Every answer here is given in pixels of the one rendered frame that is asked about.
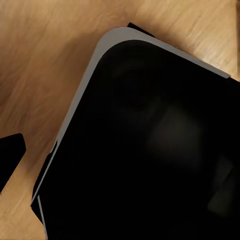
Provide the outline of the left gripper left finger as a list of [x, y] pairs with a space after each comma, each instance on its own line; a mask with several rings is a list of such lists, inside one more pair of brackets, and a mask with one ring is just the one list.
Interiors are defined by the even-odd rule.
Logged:
[[26, 152], [22, 133], [0, 138], [0, 193]]

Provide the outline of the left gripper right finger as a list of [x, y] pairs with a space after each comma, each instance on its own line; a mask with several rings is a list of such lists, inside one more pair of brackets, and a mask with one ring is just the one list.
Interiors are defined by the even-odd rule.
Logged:
[[235, 133], [228, 133], [224, 151], [240, 173], [240, 135]]

